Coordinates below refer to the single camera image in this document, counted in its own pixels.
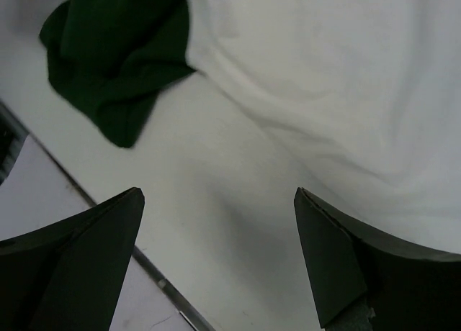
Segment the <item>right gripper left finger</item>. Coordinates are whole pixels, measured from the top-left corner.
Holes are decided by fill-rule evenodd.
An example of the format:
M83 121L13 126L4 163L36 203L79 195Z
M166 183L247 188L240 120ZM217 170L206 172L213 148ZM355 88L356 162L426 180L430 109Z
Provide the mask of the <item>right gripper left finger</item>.
M108 330L144 206L131 188L1 241L1 329Z

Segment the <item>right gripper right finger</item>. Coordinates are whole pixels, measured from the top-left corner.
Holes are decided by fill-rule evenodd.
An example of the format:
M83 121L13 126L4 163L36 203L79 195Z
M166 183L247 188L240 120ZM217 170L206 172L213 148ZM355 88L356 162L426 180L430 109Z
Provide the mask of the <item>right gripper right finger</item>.
M323 329L460 329L460 255L390 235L302 188L294 206Z

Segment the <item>white and green t-shirt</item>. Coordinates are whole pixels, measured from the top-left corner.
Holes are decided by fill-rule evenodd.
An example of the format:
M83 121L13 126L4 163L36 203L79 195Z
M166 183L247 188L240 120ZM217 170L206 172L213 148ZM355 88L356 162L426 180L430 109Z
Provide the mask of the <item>white and green t-shirt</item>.
M1 0L1 96L96 199L144 190L193 247L284 237L299 187L411 257L460 258L460 0L187 0L194 74L117 149L51 89L63 0Z

